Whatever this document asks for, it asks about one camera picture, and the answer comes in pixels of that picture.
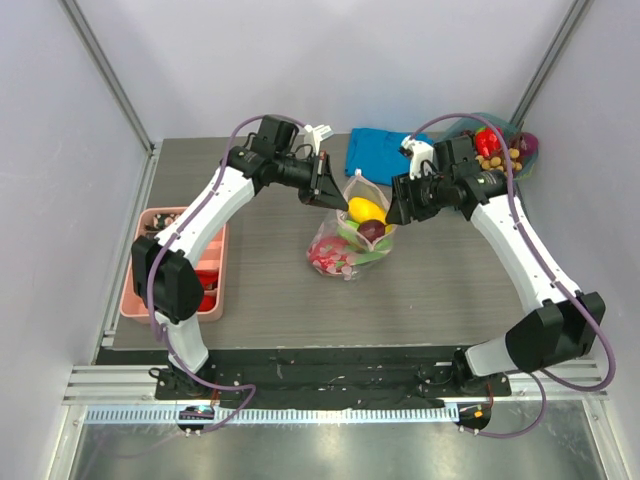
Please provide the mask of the dark purple toy onion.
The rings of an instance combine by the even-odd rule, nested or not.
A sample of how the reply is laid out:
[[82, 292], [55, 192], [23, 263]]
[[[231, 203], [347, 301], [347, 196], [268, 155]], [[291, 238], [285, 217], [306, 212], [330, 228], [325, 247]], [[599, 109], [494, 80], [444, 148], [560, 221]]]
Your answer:
[[362, 222], [358, 226], [357, 232], [370, 243], [374, 243], [385, 235], [386, 225], [380, 220], [370, 219]]

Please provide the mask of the yellow toy mango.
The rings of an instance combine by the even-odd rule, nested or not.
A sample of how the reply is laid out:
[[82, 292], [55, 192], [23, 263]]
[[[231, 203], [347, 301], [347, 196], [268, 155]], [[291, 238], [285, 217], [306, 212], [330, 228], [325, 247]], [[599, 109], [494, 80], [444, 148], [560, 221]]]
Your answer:
[[352, 221], [358, 224], [369, 220], [376, 220], [387, 224], [386, 210], [377, 203], [364, 197], [356, 196], [349, 199], [348, 215]]

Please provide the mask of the green toy cucumber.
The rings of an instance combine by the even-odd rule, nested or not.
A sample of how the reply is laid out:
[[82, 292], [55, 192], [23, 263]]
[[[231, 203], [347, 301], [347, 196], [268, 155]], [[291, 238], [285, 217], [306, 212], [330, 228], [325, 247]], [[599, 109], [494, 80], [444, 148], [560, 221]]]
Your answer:
[[337, 226], [337, 234], [350, 243], [359, 243], [358, 227], [357, 222], [347, 220]]

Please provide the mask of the clear pink-dotted zip bag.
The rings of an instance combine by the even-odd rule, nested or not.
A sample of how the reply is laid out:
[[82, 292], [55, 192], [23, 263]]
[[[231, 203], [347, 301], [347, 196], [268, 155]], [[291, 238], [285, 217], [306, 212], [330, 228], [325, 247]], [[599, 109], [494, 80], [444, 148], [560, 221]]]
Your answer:
[[391, 253], [396, 227], [386, 222], [389, 200], [359, 170], [343, 194], [347, 209], [327, 214], [306, 258], [318, 273], [349, 281]]

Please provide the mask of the pink toy dragon fruit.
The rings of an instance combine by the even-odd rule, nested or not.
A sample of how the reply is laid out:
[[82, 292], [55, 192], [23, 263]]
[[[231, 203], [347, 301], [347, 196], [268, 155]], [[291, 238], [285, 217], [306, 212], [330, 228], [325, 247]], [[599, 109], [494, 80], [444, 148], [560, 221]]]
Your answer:
[[307, 259], [320, 274], [350, 276], [356, 257], [348, 241], [339, 236], [329, 236], [308, 248]]

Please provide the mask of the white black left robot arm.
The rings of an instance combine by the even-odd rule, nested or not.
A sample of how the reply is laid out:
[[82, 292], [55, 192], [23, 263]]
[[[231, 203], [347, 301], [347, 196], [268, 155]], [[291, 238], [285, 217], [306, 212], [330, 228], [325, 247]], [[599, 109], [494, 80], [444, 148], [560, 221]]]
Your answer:
[[211, 180], [176, 221], [131, 248], [135, 294], [148, 310], [155, 337], [168, 350], [169, 369], [190, 398], [213, 385], [210, 354], [197, 316], [204, 288], [196, 266], [232, 216], [271, 184], [297, 190], [306, 205], [338, 209], [345, 201], [321, 144], [333, 131], [281, 115], [254, 117], [257, 131], [243, 145], [228, 139]]

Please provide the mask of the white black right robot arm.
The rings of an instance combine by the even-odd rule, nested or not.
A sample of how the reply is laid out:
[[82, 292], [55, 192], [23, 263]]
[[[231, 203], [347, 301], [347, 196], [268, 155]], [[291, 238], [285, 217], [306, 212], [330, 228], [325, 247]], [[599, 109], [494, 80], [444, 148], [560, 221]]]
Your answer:
[[551, 366], [588, 354], [605, 302], [597, 292], [583, 292], [531, 231], [519, 199], [508, 192], [503, 165], [480, 155], [467, 135], [433, 145], [406, 138], [400, 151], [409, 158], [410, 169], [393, 178], [392, 197], [386, 199], [356, 175], [338, 195], [341, 204], [331, 217], [335, 232], [321, 228], [313, 240], [310, 263], [322, 273], [350, 279], [358, 266], [389, 252], [395, 227], [452, 208], [497, 254], [524, 311], [504, 335], [455, 355], [455, 389], [472, 395], [490, 376], [546, 373]]

